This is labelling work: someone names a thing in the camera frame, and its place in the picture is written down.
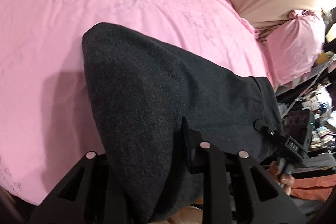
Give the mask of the person right hand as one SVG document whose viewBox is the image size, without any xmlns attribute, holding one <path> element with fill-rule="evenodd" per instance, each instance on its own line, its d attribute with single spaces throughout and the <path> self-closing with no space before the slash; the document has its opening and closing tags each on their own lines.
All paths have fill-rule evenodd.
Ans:
<svg viewBox="0 0 336 224">
<path fill-rule="evenodd" d="M 276 161 L 271 162 L 267 172 L 272 176 L 272 178 L 279 185 L 283 185 L 284 192 L 290 196 L 291 188 L 294 185 L 295 179 L 291 174 L 282 174 L 280 175 L 280 169 Z"/>
</svg>

